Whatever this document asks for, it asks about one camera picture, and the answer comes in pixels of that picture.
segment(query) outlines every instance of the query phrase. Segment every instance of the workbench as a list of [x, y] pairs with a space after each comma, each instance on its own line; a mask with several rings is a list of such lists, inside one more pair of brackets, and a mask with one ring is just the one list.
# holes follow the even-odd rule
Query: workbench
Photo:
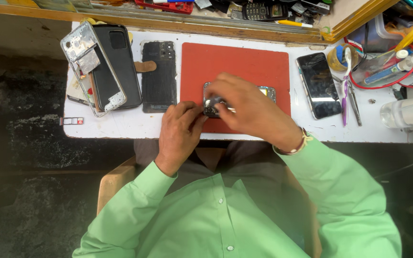
[[[72, 28], [79, 25], [72, 23]], [[320, 141], [330, 142], [383, 142], [413, 143], [413, 132], [403, 129], [390, 129], [380, 120], [380, 108], [383, 104], [396, 101], [390, 88], [379, 90], [361, 90], [355, 88], [359, 113], [363, 126], [359, 127], [353, 108], [349, 106], [349, 120], [346, 127], [342, 124], [341, 115], [316, 120], [310, 110], [306, 93], [296, 65], [296, 58], [316, 52], [326, 55], [335, 46], [329, 45], [324, 50], [311, 50], [309, 46], [290, 46], [292, 44], [272, 43], [267, 41], [250, 41], [244, 39], [214, 37], [199, 34], [183, 34], [170, 32], [138, 31], [128, 28], [133, 34], [132, 52], [134, 61], [141, 61], [141, 41], [161, 40], [173, 41], [176, 51], [176, 82], [179, 101], [182, 44], [185, 42], [215, 44], [232, 47], [243, 47], [259, 50], [282, 51], [289, 54], [290, 65], [290, 97], [291, 117]], [[334, 72], [339, 78], [342, 73]], [[67, 85], [74, 77], [71, 67], [68, 69]], [[141, 73], [138, 73], [141, 86]], [[63, 129], [68, 137], [74, 138], [121, 138], [121, 139], [156, 139], [160, 134], [163, 113], [143, 113], [142, 105], [128, 110], [112, 111], [101, 118], [96, 118], [89, 106], [72, 102], [65, 97], [64, 117], [83, 117], [81, 125], [65, 125]], [[203, 140], [260, 140], [246, 134], [202, 133]]]

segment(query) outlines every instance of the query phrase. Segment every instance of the phone keypad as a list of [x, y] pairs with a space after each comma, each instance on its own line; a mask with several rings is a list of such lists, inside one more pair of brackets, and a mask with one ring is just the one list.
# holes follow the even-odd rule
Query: phone keypad
[[246, 5], [246, 18], [251, 21], [267, 19], [267, 7], [264, 3], [248, 3]]

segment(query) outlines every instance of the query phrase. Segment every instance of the white cap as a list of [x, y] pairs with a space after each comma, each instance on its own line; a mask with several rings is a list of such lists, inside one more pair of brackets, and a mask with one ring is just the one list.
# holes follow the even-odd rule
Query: white cap
[[407, 50], [404, 50], [404, 49], [396, 52], [396, 58], [399, 58], [399, 59], [406, 58], [408, 55], [409, 55], [409, 52], [407, 52]]
[[408, 56], [404, 60], [398, 63], [398, 68], [406, 71], [410, 71], [413, 67], [413, 56]]

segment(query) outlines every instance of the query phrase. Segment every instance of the red mat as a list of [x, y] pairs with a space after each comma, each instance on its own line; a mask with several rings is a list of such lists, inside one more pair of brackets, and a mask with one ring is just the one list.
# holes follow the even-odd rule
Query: red mat
[[[221, 72], [242, 77], [259, 86], [274, 87], [277, 105], [291, 115], [288, 53], [248, 48], [183, 43], [181, 101], [203, 105], [203, 85]], [[221, 119], [210, 118], [204, 133], [238, 133]]]

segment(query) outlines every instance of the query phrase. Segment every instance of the shirt sleeve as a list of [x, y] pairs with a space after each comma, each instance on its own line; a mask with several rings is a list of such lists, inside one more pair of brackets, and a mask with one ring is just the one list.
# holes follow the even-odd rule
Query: shirt sleeve
[[279, 156], [318, 207], [322, 258], [401, 257], [383, 188], [358, 162], [316, 139]]
[[140, 232], [156, 213], [174, 180], [162, 173], [154, 162], [149, 164], [103, 207], [72, 257], [135, 257]]

